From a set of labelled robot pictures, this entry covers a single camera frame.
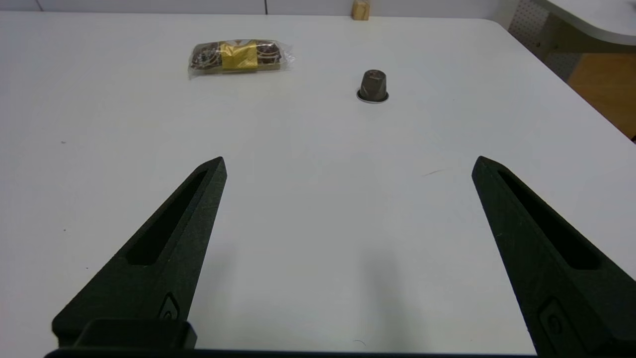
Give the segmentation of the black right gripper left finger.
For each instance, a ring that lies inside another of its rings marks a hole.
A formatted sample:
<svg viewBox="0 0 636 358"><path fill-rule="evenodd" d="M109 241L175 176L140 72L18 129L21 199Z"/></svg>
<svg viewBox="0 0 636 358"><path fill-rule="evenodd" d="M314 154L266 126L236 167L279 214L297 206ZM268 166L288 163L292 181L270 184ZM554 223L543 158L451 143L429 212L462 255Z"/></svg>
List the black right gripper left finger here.
<svg viewBox="0 0 636 358"><path fill-rule="evenodd" d="M223 157L186 177L53 319L60 347L98 319L188 318L226 179Z"/></svg>

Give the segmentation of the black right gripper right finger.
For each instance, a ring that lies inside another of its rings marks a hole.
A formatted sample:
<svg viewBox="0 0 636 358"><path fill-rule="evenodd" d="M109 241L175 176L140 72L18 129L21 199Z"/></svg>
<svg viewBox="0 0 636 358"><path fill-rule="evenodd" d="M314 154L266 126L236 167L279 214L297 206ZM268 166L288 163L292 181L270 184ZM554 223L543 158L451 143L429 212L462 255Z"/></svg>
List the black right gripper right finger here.
<svg viewBox="0 0 636 358"><path fill-rule="evenodd" d="M633 358L634 279L507 167L471 177L538 356Z"/></svg>

